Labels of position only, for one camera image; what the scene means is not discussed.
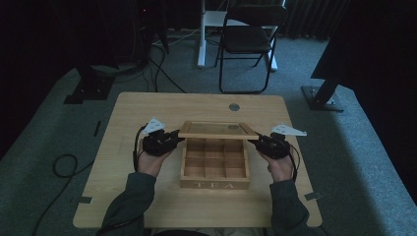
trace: table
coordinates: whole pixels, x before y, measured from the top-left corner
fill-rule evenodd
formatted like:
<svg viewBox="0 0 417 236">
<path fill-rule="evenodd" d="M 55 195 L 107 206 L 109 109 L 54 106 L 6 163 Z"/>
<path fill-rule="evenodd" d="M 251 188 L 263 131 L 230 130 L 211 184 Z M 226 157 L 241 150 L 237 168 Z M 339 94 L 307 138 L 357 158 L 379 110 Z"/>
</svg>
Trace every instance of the table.
<svg viewBox="0 0 417 236">
<path fill-rule="evenodd" d="M 281 96 L 122 92 L 83 192 L 83 197 L 92 198 L 92 201 L 90 204 L 79 203 L 73 221 L 76 227 L 100 227 L 108 206 L 123 192 L 128 174 L 134 171 L 135 136 L 152 117 L 164 123 L 166 131 L 180 129 L 186 120 L 243 122 L 262 134 L 269 134 L 270 129 L 281 122 L 291 126 Z M 287 141 L 299 149 L 295 137 L 288 137 Z M 183 144 L 179 144 L 161 168 L 154 201 L 145 213 L 145 227 L 270 227 L 268 185 L 272 179 L 267 162 L 252 144 L 247 145 L 251 175 L 248 190 L 180 188 Z M 302 156 L 296 186 L 302 203 L 310 212 L 308 225 L 321 225 L 316 200 L 305 198 L 313 189 Z"/>
<path fill-rule="evenodd" d="M 206 11 L 206 0 L 202 0 L 201 35 L 197 67 L 203 68 L 206 64 L 206 27 L 222 27 L 224 16 L 226 16 L 226 12 L 224 11 Z M 242 25 L 242 23 L 234 21 L 231 25 Z M 274 56 L 272 56 L 271 70 L 277 70 Z"/>
</svg>

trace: box lid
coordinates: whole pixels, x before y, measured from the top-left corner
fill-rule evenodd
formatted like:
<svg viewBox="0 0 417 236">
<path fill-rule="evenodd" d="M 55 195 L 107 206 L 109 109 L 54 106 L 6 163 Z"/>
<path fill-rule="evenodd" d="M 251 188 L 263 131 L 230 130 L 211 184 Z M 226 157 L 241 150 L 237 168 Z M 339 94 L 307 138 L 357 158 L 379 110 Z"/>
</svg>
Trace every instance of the box lid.
<svg viewBox="0 0 417 236">
<path fill-rule="evenodd" d="M 180 138 L 257 140 L 248 125 L 238 122 L 186 121 L 178 133 Z"/>
</svg>

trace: dark green sleeve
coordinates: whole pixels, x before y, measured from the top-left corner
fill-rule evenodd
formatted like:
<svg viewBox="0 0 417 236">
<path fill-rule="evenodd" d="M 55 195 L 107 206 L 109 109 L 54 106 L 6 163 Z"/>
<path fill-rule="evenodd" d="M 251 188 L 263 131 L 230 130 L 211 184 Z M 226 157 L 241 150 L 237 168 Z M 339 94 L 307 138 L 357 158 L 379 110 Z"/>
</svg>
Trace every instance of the dark green sleeve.
<svg viewBox="0 0 417 236">
<path fill-rule="evenodd" d="M 276 182 L 269 188 L 272 196 L 271 225 L 275 235 L 316 235 L 315 230 L 307 226 L 309 212 L 298 199 L 294 181 Z"/>
<path fill-rule="evenodd" d="M 102 235 L 144 235 L 143 216 L 153 201 L 155 182 L 156 178 L 151 175 L 144 173 L 129 174 L 125 191 L 114 199 L 108 207 L 101 228 L 123 223 L 140 215 L 142 217 L 133 223 Z"/>
</svg>

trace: white tag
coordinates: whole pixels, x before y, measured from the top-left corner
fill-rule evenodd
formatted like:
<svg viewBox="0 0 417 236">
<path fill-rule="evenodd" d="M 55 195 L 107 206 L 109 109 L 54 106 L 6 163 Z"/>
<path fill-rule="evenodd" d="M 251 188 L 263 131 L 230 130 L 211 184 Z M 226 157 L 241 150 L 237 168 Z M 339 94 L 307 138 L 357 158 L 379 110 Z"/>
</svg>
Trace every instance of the white tag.
<svg viewBox="0 0 417 236">
<path fill-rule="evenodd" d="M 281 135 L 290 135 L 290 136 L 307 136 L 307 132 L 299 131 L 284 124 L 280 124 L 272 128 L 272 131 L 279 133 Z"/>
<path fill-rule="evenodd" d="M 163 128 L 165 128 L 165 125 L 153 117 L 144 128 L 143 133 L 149 134 L 158 130 L 162 130 Z"/>
</svg>

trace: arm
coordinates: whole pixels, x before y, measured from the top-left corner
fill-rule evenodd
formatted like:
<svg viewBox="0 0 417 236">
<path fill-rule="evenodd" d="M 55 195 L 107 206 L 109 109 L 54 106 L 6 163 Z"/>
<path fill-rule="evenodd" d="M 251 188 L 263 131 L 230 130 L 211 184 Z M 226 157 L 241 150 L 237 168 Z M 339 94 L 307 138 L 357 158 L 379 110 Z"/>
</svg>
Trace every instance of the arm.
<svg viewBox="0 0 417 236">
<path fill-rule="evenodd" d="M 157 157 L 143 152 L 139 156 L 138 173 L 129 174 L 125 191 L 110 204 L 104 216 L 101 229 L 109 226 L 111 228 L 111 225 L 120 223 L 131 223 L 107 232 L 104 231 L 99 235 L 144 235 L 143 216 L 153 201 L 154 184 L 162 162 L 170 153 Z"/>
<path fill-rule="evenodd" d="M 272 197 L 271 225 L 275 235 L 315 235 L 307 226 L 309 212 L 298 198 L 292 180 L 293 165 L 287 155 L 281 159 L 271 159 L 260 153 L 268 162 L 268 171 L 273 183 L 269 186 Z"/>
</svg>

